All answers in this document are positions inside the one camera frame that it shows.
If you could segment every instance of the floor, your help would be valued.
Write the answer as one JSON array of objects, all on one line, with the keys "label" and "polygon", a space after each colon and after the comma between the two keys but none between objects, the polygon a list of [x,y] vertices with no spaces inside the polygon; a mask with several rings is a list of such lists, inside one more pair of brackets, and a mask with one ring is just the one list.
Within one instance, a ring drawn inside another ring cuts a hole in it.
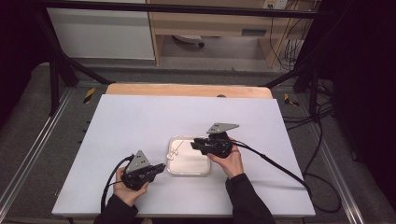
[{"label": "floor", "polygon": [[[204,41],[205,47],[200,49],[194,45],[180,43],[171,36],[166,37],[163,60],[159,66],[152,62],[123,60],[81,61],[99,75],[121,82],[257,86],[286,72],[280,66],[267,68],[255,39],[206,37]],[[13,204],[8,208],[4,223],[67,223],[63,217],[56,217],[50,211],[78,152],[79,143],[84,138],[84,130],[89,127],[87,121],[91,120],[100,95],[106,91],[106,86],[93,83],[82,74],[78,74],[78,77],[81,81],[77,88],[63,88],[70,92],[70,100],[55,128],[50,131],[50,137],[37,155],[35,165],[29,170],[30,173],[26,176]],[[306,94],[294,94],[291,88],[293,81],[294,79],[291,79],[282,83],[281,86],[273,88],[272,92],[278,100],[283,116],[304,117]],[[331,86],[331,83],[326,82],[322,85]],[[90,103],[85,105],[82,101],[92,86],[95,87],[95,94]],[[285,93],[294,104],[285,103]],[[324,103],[327,98],[320,96],[319,102]],[[49,73],[46,66],[40,66],[33,72],[33,78],[25,94],[0,132],[0,192],[7,190],[9,182],[47,122],[49,111]],[[348,142],[337,123],[336,115],[324,118],[322,126],[322,145],[330,149],[364,223],[396,223],[395,211],[389,206],[365,165],[351,159]],[[289,131],[290,141],[302,170],[318,144],[316,127],[316,124],[305,124]],[[332,182],[332,175],[325,159],[324,154],[319,153],[310,172]],[[326,209],[334,209],[337,206],[337,198],[332,189],[316,179],[308,177],[306,181],[314,192],[313,203]],[[335,213],[317,210],[317,215],[306,218],[305,222],[361,223],[351,221],[344,208]],[[278,218],[277,222],[300,223],[300,220]],[[92,221],[85,218],[79,219],[77,223]],[[154,223],[171,223],[171,220],[157,219]]]}]

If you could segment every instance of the white table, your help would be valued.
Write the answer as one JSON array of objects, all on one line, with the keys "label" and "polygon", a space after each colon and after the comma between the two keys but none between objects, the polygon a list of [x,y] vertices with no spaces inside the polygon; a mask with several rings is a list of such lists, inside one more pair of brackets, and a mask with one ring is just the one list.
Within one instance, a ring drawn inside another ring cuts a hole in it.
[{"label": "white table", "polygon": [[[166,163],[175,135],[205,135],[215,122],[238,123],[228,134],[302,177],[276,100],[186,96],[103,95],[52,213],[94,217],[115,165],[141,149]],[[275,217],[311,217],[304,187],[259,156],[241,149],[245,172]],[[226,175],[212,164],[206,177],[157,175],[136,206],[141,217],[227,217]],[[107,198],[112,194],[110,188]]]}]

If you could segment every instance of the black sleeve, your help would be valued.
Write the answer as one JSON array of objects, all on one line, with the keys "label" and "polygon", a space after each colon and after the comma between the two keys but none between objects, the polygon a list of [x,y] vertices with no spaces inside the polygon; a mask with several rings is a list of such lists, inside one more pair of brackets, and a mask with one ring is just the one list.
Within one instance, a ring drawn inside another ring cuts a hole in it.
[{"label": "black sleeve", "polygon": [[93,224],[130,224],[137,212],[136,206],[129,206],[113,194],[108,200],[105,211],[96,217]]},{"label": "black sleeve", "polygon": [[227,179],[225,186],[233,204],[235,224],[275,224],[270,210],[257,195],[246,174]]}]

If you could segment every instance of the person's left hand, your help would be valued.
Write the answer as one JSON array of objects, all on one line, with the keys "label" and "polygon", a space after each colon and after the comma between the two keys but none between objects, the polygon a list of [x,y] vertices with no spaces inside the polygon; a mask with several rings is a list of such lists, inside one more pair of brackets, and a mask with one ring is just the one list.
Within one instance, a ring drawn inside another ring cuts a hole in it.
[{"label": "person's left hand", "polygon": [[[116,172],[116,182],[121,181],[122,172],[125,167],[119,168]],[[148,191],[149,182],[145,183],[140,190],[128,189],[122,182],[113,185],[113,193],[129,206],[133,206],[137,198]]]}]

